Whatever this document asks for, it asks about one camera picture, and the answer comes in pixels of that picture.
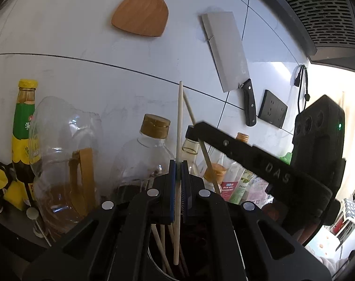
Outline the person right hand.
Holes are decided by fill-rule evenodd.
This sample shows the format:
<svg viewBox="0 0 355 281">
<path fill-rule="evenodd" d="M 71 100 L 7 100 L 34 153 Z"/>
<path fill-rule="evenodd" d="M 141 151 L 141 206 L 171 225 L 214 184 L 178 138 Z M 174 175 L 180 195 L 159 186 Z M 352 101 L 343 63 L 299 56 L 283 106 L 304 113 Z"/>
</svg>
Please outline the person right hand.
<svg viewBox="0 0 355 281">
<path fill-rule="evenodd" d="M 318 218 L 304 219 L 303 216 L 293 215 L 282 202 L 277 200 L 264 205 L 261 210 L 301 245 L 305 245 L 321 224 Z"/>
</svg>

